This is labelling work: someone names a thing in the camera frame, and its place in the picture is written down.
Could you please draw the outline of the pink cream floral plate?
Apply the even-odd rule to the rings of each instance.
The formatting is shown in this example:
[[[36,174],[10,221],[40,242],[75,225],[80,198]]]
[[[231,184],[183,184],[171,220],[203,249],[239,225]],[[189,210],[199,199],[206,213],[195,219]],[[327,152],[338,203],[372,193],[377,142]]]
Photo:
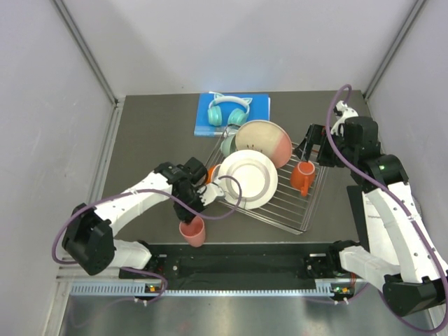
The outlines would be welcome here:
[[[279,169],[288,163],[293,145],[288,133],[267,120],[253,120],[242,125],[236,133],[238,151],[253,150],[266,155]]]

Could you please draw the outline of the white blue-rimmed plate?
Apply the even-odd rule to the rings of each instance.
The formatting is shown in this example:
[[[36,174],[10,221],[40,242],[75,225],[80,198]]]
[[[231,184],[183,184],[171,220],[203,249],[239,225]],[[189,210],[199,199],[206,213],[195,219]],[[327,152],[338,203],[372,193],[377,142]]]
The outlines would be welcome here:
[[[241,186],[240,209],[252,210],[266,205],[278,186],[273,162],[256,150],[239,150],[220,164],[218,178],[231,176]]]

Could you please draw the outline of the mint green bowl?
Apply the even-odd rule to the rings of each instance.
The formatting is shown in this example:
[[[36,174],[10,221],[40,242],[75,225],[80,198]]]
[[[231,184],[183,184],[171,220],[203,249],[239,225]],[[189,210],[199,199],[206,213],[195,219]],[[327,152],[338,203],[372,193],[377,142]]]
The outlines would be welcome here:
[[[237,151],[235,137],[236,135],[232,134],[221,142],[220,151],[225,158]]]

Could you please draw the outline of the pink plastic cup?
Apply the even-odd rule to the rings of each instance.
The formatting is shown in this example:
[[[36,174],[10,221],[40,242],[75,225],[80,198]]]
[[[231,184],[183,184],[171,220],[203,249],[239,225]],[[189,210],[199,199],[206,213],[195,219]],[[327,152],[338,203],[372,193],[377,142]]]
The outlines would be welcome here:
[[[194,217],[190,223],[180,222],[179,232],[192,247],[201,247],[205,243],[205,224],[199,216]]]

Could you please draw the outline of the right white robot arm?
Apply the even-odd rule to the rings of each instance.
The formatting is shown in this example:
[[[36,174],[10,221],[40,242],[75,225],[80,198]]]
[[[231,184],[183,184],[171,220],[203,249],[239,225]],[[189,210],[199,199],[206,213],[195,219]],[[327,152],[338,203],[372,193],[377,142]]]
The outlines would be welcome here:
[[[293,152],[309,159],[315,145],[320,147],[319,165],[351,169],[353,180],[377,210],[398,257],[394,265],[354,241],[336,241],[327,253],[329,273],[343,277],[353,272],[363,277],[381,291],[398,316],[444,304],[447,266],[410,211],[412,195],[401,161],[381,152],[378,124],[370,117],[351,117],[336,133],[312,124]]]

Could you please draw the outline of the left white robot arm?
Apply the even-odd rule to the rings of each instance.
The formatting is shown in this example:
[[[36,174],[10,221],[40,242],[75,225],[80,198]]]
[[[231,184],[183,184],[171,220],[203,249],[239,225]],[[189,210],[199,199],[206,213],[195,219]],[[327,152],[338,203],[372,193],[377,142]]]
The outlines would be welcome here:
[[[128,267],[143,277],[152,277],[158,271],[159,262],[151,256],[148,247],[142,242],[122,241],[115,236],[136,217],[171,196],[196,212],[202,212],[205,204],[198,185],[206,178],[207,168],[194,157],[185,164],[159,164],[119,196],[84,212],[80,212],[83,204],[76,207],[75,218],[62,239],[62,248],[90,276],[108,267]]]

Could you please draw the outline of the orange mug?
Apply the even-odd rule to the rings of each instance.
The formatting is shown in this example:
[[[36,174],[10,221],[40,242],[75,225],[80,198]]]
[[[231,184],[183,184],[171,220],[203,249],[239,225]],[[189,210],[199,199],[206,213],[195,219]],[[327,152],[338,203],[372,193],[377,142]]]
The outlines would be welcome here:
[[[316,168],[310,161],[299,162],[290,176],[291,186],[300,191],[301,196],[306,197],[316,176]]]

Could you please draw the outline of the orange white bowl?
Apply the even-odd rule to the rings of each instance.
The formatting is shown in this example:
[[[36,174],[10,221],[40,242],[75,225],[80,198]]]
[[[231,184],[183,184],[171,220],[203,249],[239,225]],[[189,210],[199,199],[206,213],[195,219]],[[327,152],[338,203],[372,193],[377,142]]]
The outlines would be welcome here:
[[[206,180],[206,184],[210,184],[214,181],[214,179],[217,177],[219,173],[219,169],[221,167],[221,164],[214,165],[209,168],[208,170],[208,178]]]

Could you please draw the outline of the chrome wire dish rack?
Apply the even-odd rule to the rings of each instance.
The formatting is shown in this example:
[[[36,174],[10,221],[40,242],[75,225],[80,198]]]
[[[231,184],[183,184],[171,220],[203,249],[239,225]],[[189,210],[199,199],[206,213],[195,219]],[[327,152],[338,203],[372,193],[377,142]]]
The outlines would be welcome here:
[[[221,164],[224,159],[224,153],[221,151],[221,144],[232,135],[236,135],[239,126],[231,125],[219,127],[216,145],[214,146],[208,160],[205,163],[207,168],[212,168]],[[299,235],[308,230],[311,225],[311,219],[314,215],[314,208],[319,200],[319,193],[323,187],[323,182],[327,174],[326,168],[317,167],[316,153],[312,150],[309,161],[316,167],[316,177],[309,187],[307,196],[302,196],[301,192],[291,186],[290,178],[294,168],[299,163],[293,149],[298,145],[291,142],[291,155],[288,161],[277,171],[278,182],[273,197],[264,205],[254,209],[249,209],[249,201],[242,200],[238,212],[247,216],[256,218],[262,222],[273,225],[277,228]]]

